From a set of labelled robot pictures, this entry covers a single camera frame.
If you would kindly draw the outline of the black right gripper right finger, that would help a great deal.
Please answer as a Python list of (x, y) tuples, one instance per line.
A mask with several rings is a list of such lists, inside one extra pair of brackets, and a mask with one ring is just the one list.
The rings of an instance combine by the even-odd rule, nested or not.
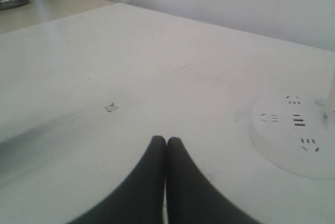
[(167, 143), (166, 200), (169, 223), (257, 223), (213, 187), (177, 137)]

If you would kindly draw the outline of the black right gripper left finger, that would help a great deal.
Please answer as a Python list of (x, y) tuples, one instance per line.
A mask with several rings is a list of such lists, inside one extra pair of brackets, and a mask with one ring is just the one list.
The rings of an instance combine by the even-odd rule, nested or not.
[(163, 223), (166, 140), (152, 137), (126, 179), (71, 223)]

